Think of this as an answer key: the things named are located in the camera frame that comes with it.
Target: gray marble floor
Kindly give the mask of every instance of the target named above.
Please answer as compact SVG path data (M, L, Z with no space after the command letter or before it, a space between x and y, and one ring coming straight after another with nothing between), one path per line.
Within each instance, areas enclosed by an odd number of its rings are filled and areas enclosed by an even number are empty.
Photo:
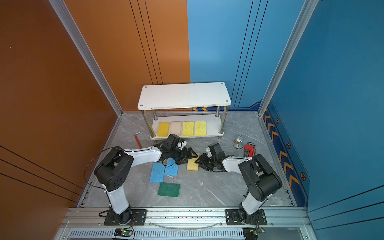
M159 116L193 114L158 112ZM150 140L149 131L141 113L124 113L117 133L111 146L120 146L124 149L136 149L138 145L134 133L138 135L142 147L154 144ZM262 154L276 170L271 153L266 144L261 126L256 119L256 112L229 111L224 124L224 136L202 137L186 139L187 147L195 152L204 153L209 144L219 142L226 155L242 156L244 149L233 147L233 140L239 135L244 136L244 142L251 141L256 145L256 152ZM244 200L247 186L241 174L232 172L213 173L202 168L199 171L186 170L186 164L179 166L177 176L165 176L164 182L179 183L180 195L178 198L158 196L159 183L150 183L152 163L142 164L131 168L124 183L128 201L133 207L187 207L187 206L238 206ZM101 189L91 188L84 207L106 207L109 202ZM287 190L281 188L264 206L292 206Z

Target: blue sponge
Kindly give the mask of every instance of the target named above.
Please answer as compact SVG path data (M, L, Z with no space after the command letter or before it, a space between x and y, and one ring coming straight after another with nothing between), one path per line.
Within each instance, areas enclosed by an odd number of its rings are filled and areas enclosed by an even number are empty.
M177 164L174 164L174 163L175 163L175 160L173 160L172 158L169 158L167 160L166 165L169 166L169 167L166 167L166 171L164 173L165 175L177 176L177 170L179 169L179 166Z
M154 162L149 182L163 182L165 166L161 162Z

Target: shelf top panel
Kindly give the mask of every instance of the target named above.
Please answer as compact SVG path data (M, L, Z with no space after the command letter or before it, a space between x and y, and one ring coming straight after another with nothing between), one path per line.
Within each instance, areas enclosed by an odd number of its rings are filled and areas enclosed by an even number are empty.
M141 90L139 110L229 106L225 83L186 83L145 85Z

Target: blue wall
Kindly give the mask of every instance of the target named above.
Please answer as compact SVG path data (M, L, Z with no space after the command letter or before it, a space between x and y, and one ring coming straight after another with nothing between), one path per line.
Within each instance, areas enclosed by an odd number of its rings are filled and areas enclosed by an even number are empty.
M308 171L319 239L383 224L353 223L384 216L384 187L369 191L384 184L383 12L384 1L319 1L272 98Z
M225 82L231 107L260 101L304 0L188 0L191 82Z

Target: black mounting plate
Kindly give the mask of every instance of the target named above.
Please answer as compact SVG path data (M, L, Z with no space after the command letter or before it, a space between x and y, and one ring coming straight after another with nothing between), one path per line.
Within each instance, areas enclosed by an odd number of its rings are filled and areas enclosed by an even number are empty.
M266 225L266 217L265 216L264 210L259 209L257 210L254 214L256 214L255 221L252 222L250 225ZM238 214L238 209L226 209L225 210L225 217L227 219L227 225L245 225L241 222L239 214Z
M146 209L132 209L132 215L135 217L135 226L143 226L145 219L147 217L147 210ZM130 219L129 224L133 224L133 219ZM116 226L120 225L119 220L115 217L111 211L107 213L107 217L104 221L105 226Z

